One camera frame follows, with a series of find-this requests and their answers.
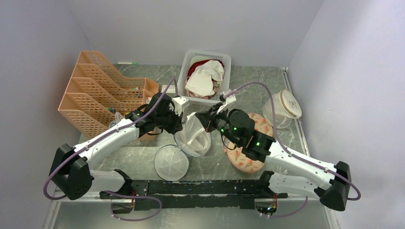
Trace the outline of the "white mesh laundry bag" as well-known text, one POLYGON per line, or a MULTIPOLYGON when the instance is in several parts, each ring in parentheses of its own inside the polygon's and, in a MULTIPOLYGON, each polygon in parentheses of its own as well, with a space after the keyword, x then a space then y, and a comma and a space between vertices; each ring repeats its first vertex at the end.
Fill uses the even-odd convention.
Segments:
POLYGON ((161 147, 154 157, 157 175, 166 181, 178 181, 188 172, 190 158, 199 158, 208 153, 212 136, 206 132, 196 112, 182 122, 183 129, 174 134, 175 144, 161 147))

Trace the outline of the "white bra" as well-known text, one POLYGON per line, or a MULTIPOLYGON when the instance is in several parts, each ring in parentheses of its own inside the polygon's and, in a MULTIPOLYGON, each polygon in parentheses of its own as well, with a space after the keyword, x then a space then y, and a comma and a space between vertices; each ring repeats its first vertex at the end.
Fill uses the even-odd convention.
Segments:
POLYGON ((197 67, 191 77, 186 79, 186 94, 194 98, 212 98, 219 92, 224 75, 225 70, 221 65, 214 67, 213 62, 207 62, 197 67))

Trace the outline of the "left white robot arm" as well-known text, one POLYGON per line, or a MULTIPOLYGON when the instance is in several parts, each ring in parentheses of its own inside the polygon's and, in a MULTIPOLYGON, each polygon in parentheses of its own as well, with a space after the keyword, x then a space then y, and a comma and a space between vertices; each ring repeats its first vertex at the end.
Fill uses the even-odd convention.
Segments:
POLYGON ((43 192, 51 200, 77 200, 87 192, 114 192, 127 198, 132 192, 131 179, 115 169, 96 171, 93 167, 118 148, 159 129, 169 134, 182 130, 181 120, 189 100, 171 98, 164 93, 153 95, 148 104, 128 113, 112 128, 75 145, 63 144, 56 150, 43 192))

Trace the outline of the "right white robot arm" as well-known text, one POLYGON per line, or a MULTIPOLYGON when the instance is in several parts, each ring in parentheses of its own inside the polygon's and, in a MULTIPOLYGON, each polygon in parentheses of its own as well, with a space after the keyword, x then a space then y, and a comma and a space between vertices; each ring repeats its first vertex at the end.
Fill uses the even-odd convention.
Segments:
POLYGON ((239 109, 221 113, 213 109, 194 112, 188 120, 196 121, 197 126, 208 133, 218 131, 253 161, 272 162, 295 173, 295 176, 287 176, 264 172, 257 188, 262 197, 298 194, 318 198, 321 204, 336 211, 346 209, 352 181, 347 163, 327 163, 296 152, 257 130, 255 120, 239 109))

